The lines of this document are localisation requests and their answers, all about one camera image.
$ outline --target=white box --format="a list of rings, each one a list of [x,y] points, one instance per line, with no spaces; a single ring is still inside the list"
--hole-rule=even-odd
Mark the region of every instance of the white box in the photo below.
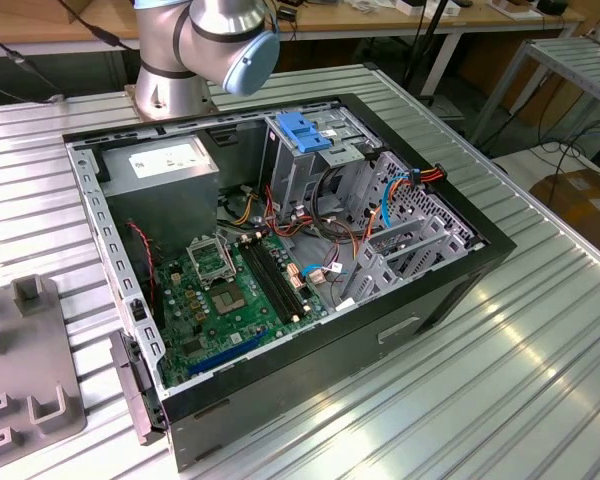
[[[427,8],[424,11],[424,15],[427,18],[433,18],[433,15],[436,13],[438,9],[438,5],[440,4],[437,0],[429,0],[427,2]],[[456,5],[454,2],[447,2],[447,6],[444,8],[444,12],[442,12],[443,17],[457,17],[460,15],[461,7]]]
[[[403,0],[396,0],[396,10],[404,13],[405,15],[422,15],[422,9],[424,7],[413,7]]]

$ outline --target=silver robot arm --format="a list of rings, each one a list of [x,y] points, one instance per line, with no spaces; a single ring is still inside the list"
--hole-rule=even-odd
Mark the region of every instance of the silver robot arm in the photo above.
[[[165,119],[213,110],[207,80],[251,95],[271,75],[280,43],[263,0],[136,0],[142,67],[136,103]]]

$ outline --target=wooden table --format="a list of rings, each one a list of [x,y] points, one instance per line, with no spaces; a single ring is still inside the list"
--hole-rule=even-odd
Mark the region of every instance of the wooden table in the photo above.
[[[138,29],[134,11],[127,1],[95,0],[83,13],[83,18],[109,30],[126,43],[138,48]],[[442,18],[436,34],[447,37],[438,54],[422,91],[431,95],[464,33],[504,32],[521,30],[561,30],[560,36],[571,36],[584,18],[571,9],[562,17],[544,17],[537,20],[515,21],[497,12],[485,0],[475,0],[474,6],[462,9],[457,17]],[[404,15],[395,9],[381,8],[374,13],[362,13],[350,5],[337,6],[305,4],[298,9],[297,40],[325,40],[334,38],[365,38],[415,35],[420,16]],[[425,18],[423,31],[429,21]],[[292,38],[293,29],[281,22],[281,39]],[[0,13],[0,40],[25,55],[76,53],[112,50],[95,40],[88,30],[77,22],[62,25],[15,15]]]

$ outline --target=aluminum table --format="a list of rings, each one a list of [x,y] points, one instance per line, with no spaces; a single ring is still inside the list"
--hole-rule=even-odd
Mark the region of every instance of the aluminum table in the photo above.
[[[476,121],[476,127],[471,134],[472,143],[475,144],[480,138],[480,134],[500,105],[516,74],[529,58],[538,61],[540,67],[518,98],[512,111],[516,111],[520,105],[524,105],[549,70],[590,94],[594,98],[594,102],[595,100],[600,101],[600,44],[584,37],[529,40],[520,46],[489,100],[482,108]],[[590,111],[591,108],[587,108],[586,114]]]
[[[0,469],[44,478],[600,478],[600,253],[379,71],[274,75],[221,109],[358,94],[518,245],[439,327],[177,474],[138,444],[109,354],[121,327],[62,132],[136,122],[124,93],[0,107],[0,285],[49,274],[86,429]]]

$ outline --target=red wire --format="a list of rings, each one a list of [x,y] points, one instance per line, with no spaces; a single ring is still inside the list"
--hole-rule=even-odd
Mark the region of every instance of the red wire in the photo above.
[[[140,235],[142,243],[144,243],[144,248],[147,251],[147,258],[149,260],[149,285],[151,286],[151,307],[153,308],[153,297],[156,285],[153,278],[153,257],[151,256],[151,249],[149,248],[149,239],[135,223],[129,222],[127,225],[129,225],[138,235]]]

